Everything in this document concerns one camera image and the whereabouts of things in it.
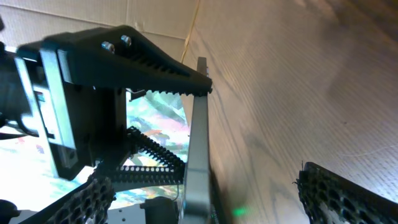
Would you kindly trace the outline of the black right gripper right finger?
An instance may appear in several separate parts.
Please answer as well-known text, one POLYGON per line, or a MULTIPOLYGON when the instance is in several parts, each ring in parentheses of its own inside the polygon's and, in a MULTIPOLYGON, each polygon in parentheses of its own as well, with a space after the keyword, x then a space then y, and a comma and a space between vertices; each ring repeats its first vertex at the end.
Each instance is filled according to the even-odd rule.
POLYGON ((314 163, 294 182, 310 223, 397 223, 397 203, 314 163))

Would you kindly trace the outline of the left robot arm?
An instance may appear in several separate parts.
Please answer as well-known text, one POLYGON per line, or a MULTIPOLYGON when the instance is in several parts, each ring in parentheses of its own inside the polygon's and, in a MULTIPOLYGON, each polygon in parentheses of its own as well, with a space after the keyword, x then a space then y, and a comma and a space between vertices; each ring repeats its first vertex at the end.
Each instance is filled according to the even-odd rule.
POLYGON ((64 32, 1 50, 1 125, 40 140, 53 173, 134 188, 181 184, 185 163, 127 125, 126 97, 206 96, 212 80, 129 26, 64 32))

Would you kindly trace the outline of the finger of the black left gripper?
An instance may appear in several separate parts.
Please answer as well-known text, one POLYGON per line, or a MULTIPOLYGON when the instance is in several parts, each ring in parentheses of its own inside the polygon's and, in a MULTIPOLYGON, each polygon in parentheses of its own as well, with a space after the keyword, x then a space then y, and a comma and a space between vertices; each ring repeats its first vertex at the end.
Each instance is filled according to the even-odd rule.
POLYGON ((172 151, 131 126, 127 129, 129 150, 125 157, 144 156, 153 164, 126 165, 124 161, 112 163, 103 160, 93 173, 93 178, 108 180, 117 192, 145 187, 182 185, 186 163, 172 151))

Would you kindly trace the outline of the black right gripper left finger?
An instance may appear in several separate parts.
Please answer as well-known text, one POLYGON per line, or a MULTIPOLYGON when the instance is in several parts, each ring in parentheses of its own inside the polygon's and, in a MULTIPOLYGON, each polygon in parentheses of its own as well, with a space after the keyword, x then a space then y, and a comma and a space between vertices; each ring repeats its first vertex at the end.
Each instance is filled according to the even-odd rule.
POLYGON ((37 212, 22 224, 104 224, 115 191, 108 177, 90 178, 69 194, 37 212))

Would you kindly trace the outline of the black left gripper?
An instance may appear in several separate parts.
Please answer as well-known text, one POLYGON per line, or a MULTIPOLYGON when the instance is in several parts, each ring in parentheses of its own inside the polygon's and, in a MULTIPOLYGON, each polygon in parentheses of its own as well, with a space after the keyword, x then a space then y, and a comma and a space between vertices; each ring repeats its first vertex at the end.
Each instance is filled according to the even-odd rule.
POLYGON ((15 63, 50 170, 67 180, 126 160, 123 88, 204 96, 213 84, 129 26, 51 35, 19 46, 15 63))

